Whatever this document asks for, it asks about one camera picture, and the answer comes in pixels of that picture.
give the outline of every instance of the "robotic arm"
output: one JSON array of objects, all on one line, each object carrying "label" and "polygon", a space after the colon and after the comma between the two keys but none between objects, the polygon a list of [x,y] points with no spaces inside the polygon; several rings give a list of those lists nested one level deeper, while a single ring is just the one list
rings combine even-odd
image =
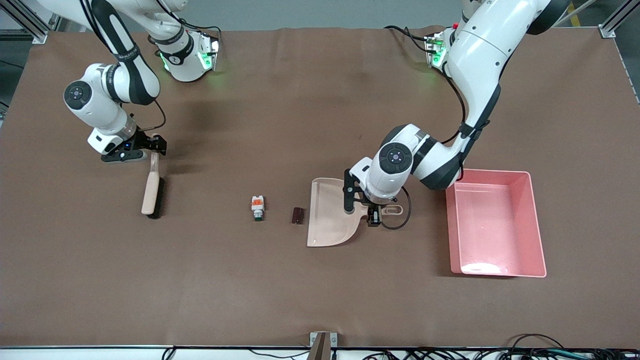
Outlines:
[{"label": "robotic arm", "polygon": [[217,40],[199,31],[187,31],[172,11],[179,0],[39,0],[63,17],[91,28],[118,61],[90,65],[84,76],[67,87],[64,101],[69,110],[92,126],[89,144],[105,162],[146,158],[142,149],[166,154],[161,136],[148,137],[120,106],[123,102],[148,105],[160,93],[160,84],[117,10],[142,25],[160,48],[165,67],[179,81],[193,81],[212,69]]},{"label": "robotic arm", "polygon": [[[567,0],[461,1],[463,20],[458,28],[447,28],[426,39],[426,43],[429,64],[451,78],[466,98],[466,119],[451,146],[413,124],[391,130],[373,160],[364,158],[345,171],[347,213],[353,211],[354,201],[373,209],[394,201],[411,174],[431,190],[452,185],[489,123],[507,60],[526,33],[546,31],[568,5]],[[362,199],[355,197],[358,192],[363,193]]]}]

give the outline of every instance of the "wire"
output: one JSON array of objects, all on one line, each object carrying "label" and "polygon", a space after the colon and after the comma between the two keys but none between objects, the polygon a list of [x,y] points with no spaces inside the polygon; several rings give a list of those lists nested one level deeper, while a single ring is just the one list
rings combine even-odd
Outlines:
[{"label": "wire", "polygon": [[518,339],[516,339],[516,341],[514,341],[514,342],[513,342],[513,345],[511,346],[511,352],[513,352],[513,351],[514,351],[514,349],[516,348],[516,346],[518,345],[518,343],[519,343],[519,342],[521,342],[523,339],[531,338],[531,337],[533,337],[533,336],[537,336],[537,337],[539,337],[539,338],[545,338],[545,339],[551,340],[551,341],[553,341],[554,343],[556,343],[559,347],[564,348],[564,346],[563,346],[562,344],[560,344],[556,339],[554,339],[554,338],[552,338],[552,337],[550,337],[550,336],[544,335],[544,334],[538,334],[538,333],[532,332],[532,333],[530,333],[530,334],[524,334],[524,335],[522,335],[521,337],[519,337]]},{"label": "wire", "polygon": [[[416,40],[424,41],[424,37],[418,37],[418,36],[416,36],[416,35],[412,35],[412,34],[409,32],[409,29],[408,29],[406,26],[404,27],[404,29],[401,29],[401,28],[399,28],[399,27],[397,27],[397,26],[395,26],[395,25],[385,26],[384,28],[385,28],[385,29],[398,30],[398,31],[400,31],[402,34],[404,34],[404,35],[405,35],[405,36],[407,36],[407,37],[412,37],[412,38],[414,38],[414,39],[416,39]],[[434,35],[434,34],[435,34],[435,33],[427,34],[427,35],[425,35],[425,37],[428,37],[428,36],[431,36],[431,35]]]},{"label": "wire", "polygon": [[[445,74],[442,74],[442,75],[449,83],[449,86],[451,86],[451,88],[453,89],[453,92],[456,94],[456,97],[458,97],[458,100],[460,102],[460,107],[462,107],[462,121],[461,121],[462,123],[467,119],[467,107],[465,106],[465,101],[462,99],[462,95],[460,95],[460,92],[458,91],[458,88],[456,88],[456,85],[454,85],[453,81],[451,81],[451,78],[449,76],[446,76]],[[451,140],[455,139],[458,134],[460,134],[460,132],[456,131],[455,134],[453,134],[450,138],[443,141],[442,144],[444,145],[450,142]]]},{"label": "wire", "polygon": [[465,178],[465,165],[462,163],[461,159],[459,164],[460,164],[460,177],[457,178],[456,181],[460,181]]},{"label": "wire", "polygon": [[422,46],[420,46],[420,44],[418,44],[418,42],[416,40],[424,41],[424,37],[421,38],[421,37],[417,37],[417,36],[411,34],[411,32],[409,31],[409,28],[407,28],[406,26],[404,27],[404,29],[401,29],[401,28],[398,28],[395,25],[389,25],[389,26],[385,26],[385,29],[392,29],[392,30],[400,31],[404,36],[410,38],[411,41],[415,44],[415,46],[418,49],[424,51],[425,53],[429,53],[429,54],[435,54],[436,53],[435,51],[427,50],[427,49],[423,48]]},{"label": "wire", "polygon": [[160,104],[158,103],[158,100],[154,100],[154,103],[156,104],[156,106],[158,107],[158,109],[160,109],[160,112],[162,113],[162,124],[157,125],[157,126],[152,126],[152,127],[146,127],[144,129],[140,129],[140,131],[149,131],[149,130],[155,130],[155,129],[159,129],[161,127],[163,127],[166,124],[166,114],[164,113],[164,110],[162,109],[162,106],[160,106]]},{"label": "wire", "polygon": [[407,211],[406,214],[406,219],[404,220],[404,222],[398,226],[387,226],[384,222],[380,222],[380,224],[382,225],[382,227],[384,227],[387,230],[398,230],[398,229],[402,229],[406,223],[409,222],[409,219],[411,218],[411,197],[409,196],[409,192],[406,191],[406,189],[404,188],[404,186],[402,187],[402,190],[404,191],[404,193],[406,194],[406,200],[407,202],[409,202],[409,210]]},{"label": "wire", "polygon": [[10,63],[8,61],[0,60],[0,63],[11,65],[11,66],[15,66],[15,67],[19,67],[20,69],[24,69],[24,66],[20,66],[20,65],[14,64],[14,63]]},{"label": "wire", "polygon": [[409,351],[409,350],[407,350],[407,352],[406,352],[406,356],[405,356],[405,357],[403,357],[403,359],[402,359],[402,360],[409,360],[409,359],[411,359],[411,358],[414,358],[414,359],[416,359],[416,360],[420,360],[420,358],[419,358],[419,357],[418,357],[418,355],[415,353],[415,351]]},{"label": "wire", "polygon": [[256,352],[256,351],[252,350],[252,349],[249,349],[249,351],[250,351],[252,354],[255,354],[255,355],[259,355],[259,356],[267,356],[267,357],[273,357],[274,359],[294,359],[295,357],[302,356],[302,355],[305,355],[305,354],[308,354],[308,353],[309,353],[309,351],[305,351],[305,352],[301,352],[300,354],[297,354],[297,355],[291,355],[291,356],[276,356],[276,355],[271,355],[271,354],[261,354],[261,353],[259,353],[259,352]]},{"label": "wire", "polygon": [[377,352],[375,354],[371,354],[362,358],[362,360],[379,360],[376,356],[386,356],[389,360],[398,360],[398,358],[391,353],[389,350],[385,350],[384,352]]},{"label": "wire", "polygon": [[175,355],[176,350],[178,350],[176,347],[170,347],[166,349],[162,353],[162,360],[171,360],[171,358],[173,358],[173,356]]},{"label": "wire", "polygon": [[162,10],[167,13],[167,15],[169,15],[170,17],[172,17],[174,20],[176,20],[177,22],[181,23],[182,25],[184,25],[185,27],[189,28],[189,29],[193,29],[193,30],[198,30],[198,29],[215,29],[218,32],[218,40],[220,39],[220,36],[222,34],[222,30],[217,27],[217,26],[198,26],[198,25],[194,25],[194,24],[190,24],[187,22],[187,20],[183,19],[182,17],[178,17],[177,15],[175,15],[171,10],[169,10],[162,1],[160,0],[156,0],[156,2],[158,3],[158,5],[160,5],[160,7],[162,8]]}]

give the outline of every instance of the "pink plastic bin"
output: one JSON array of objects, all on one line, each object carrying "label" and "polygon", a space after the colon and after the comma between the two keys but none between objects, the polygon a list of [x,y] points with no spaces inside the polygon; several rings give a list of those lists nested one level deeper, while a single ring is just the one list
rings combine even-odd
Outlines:
[{"label": "pink plastic bin", "polygon": [[465,169],[447,189],[451,271],[545,277],[528,172]]}]

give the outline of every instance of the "metal frame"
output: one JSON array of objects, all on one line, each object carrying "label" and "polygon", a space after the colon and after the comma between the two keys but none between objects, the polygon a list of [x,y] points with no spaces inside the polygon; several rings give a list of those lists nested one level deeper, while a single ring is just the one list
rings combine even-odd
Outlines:
[{"label": "metal frame", "polygon": [[54,14],[47,23],[21,0],[0,0],[0,8],[22,26],[22,30],[2,31],[0,33],[2,37],[18,39],[33,37],[34,44],[44,44],[47,41],[47,32],[60,25],[60,16]]},{"label": "metal frame", "polygon": [[6,112],[9,110],[8,106],[5,106],[4,104],[0,103],[0,127],[2,127],[2,124],[4,122],[4,118],[6,117]]},{"label": "metal frame", "polygon": [[638,6],[640,6],[640,0],[625,0],[622,2],[622,5],[607,20],[598,25],[600,36],[602,38],[616,37],[615,30]]}]

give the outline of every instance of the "table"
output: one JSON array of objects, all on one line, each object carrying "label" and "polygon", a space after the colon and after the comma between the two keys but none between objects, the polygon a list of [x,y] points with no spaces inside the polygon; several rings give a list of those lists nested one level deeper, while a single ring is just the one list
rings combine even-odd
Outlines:
[{"label": "table", "polygon": [[[418,34],[429,29],[417,30]],[[308,249],[316,177],[341,177],[394,126],[439,139],[461,112],[406,38],[375,29],[223,34],[218,70],[158,74],[163,217],[140,214],[148,163],[106,165],[62,101],[93,35],[34,46],[0,137],[0,345],[501,345],[542,332],[570,347],[640,347],[640,108],[595,28],[526,37],[468,168],[531,173],[548,276],[454,275],[444,192],[407,183],[402,230],[361,227]],[[125,106],[141,126],[154,106]],[[253,222],[252,195],[267,198]]]}]

